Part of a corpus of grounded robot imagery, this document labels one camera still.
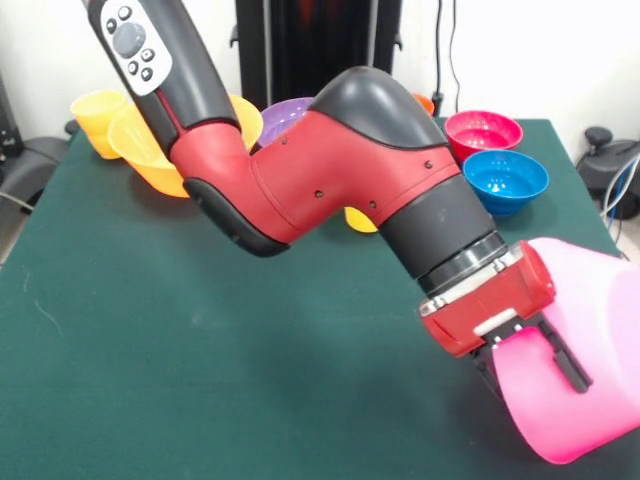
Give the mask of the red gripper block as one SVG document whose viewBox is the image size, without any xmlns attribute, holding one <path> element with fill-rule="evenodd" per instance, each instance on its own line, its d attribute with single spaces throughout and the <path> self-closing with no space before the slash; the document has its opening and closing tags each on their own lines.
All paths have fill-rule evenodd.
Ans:
<svg viewBox="0 0 640 480">
<path fill-rule="evenodd" d="M 553 303 L 556 289 L 551 274 L 533 246 L 521 241 L 509 251 L 445 292 L 420 305 L 422 321 L 449 354 L 470 353 L 485 385 L 498 401 L 504 397 L 498 382 L 490 343 L 507 337 L 498 330 L 515 318 L 526 320 Z M 535 325 L 552 347 L 553 360 L 578 394 L 593 384 L 572 350 L 545 316 Z"/>
</svg>

